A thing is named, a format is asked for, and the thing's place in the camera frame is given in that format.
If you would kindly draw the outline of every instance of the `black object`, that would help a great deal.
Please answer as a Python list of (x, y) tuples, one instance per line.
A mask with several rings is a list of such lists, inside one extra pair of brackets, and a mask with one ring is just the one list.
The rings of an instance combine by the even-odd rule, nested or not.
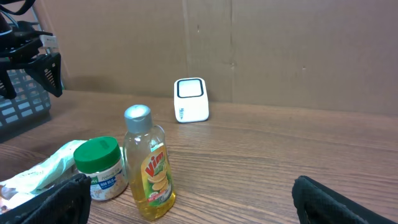
[(0, 215), (0, 224), (84, 224), (90, 213), (91, 178), (78, 174)]
[[(0, 4), (9, 4), (20, 0), (0, 0)], [(26, 0), (17, 12), (12, 12), (3, 6), (0, 11), (13, 15), (22, 15), (35, 0)], [(59, 53), (39, 55), (39, 48), (43, 47), (41, 35), (53, 35), (49, 32), (37, 31), (34, 22), (19, 21), (8, 24), (0, 14), (0, 96), (14, 99), (16, 91), (10, 81), (7, 71), (25, 69), (35, 81), (45, 90), (56, 97), (62, 95), (61, 84), (61, 55)]]
[(292, 196), (301, 224), (394, 224), (306, 176), (295, 180)]

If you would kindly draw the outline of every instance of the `white connector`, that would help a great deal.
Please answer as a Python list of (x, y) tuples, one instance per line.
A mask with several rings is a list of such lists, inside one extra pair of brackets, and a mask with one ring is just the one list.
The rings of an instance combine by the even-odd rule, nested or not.
[(43, 43), (43, 47), (58, 48), (57, 37), (50, 35), (40, 35), (40, 40)]

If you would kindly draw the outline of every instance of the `lemon slice image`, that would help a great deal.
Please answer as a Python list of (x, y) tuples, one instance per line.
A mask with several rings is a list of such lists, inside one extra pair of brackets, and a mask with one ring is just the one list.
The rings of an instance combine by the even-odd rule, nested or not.
[(152, 184), (159, 183), (166, 177), (166, 170), (160, 171), (157, 175), (153, 177), (148, 177), (148, 182)]
[(155, 191), (161, 190), (164, 186), (168, 185), (169, 181), (167, 180), (167, 178), (164, 178), (163, 181), (156, 183), (152, 186), (152, 189)]

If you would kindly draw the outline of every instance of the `jar label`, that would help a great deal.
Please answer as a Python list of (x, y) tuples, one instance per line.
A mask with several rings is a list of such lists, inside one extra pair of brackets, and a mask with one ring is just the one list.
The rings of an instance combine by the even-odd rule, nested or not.
[(173, 190), (172, 172), (165, 145), (157, 146), (141, 164), (142, 184), (150, 206), (165, 203)]
[(94, 200), (108, 200), (119, 195), (127, 187), (122, 160), (105, 172), (86, 174), (91, 177), (90, 193)]

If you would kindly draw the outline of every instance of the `device screen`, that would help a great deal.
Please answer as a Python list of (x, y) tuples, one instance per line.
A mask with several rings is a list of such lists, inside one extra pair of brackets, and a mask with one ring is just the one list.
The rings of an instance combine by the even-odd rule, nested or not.
[(193, 78), (191, 80), (180, 80), (178, 82), (178, 97), (195, 97), (202, 96), (203, 88), (200, 79)]

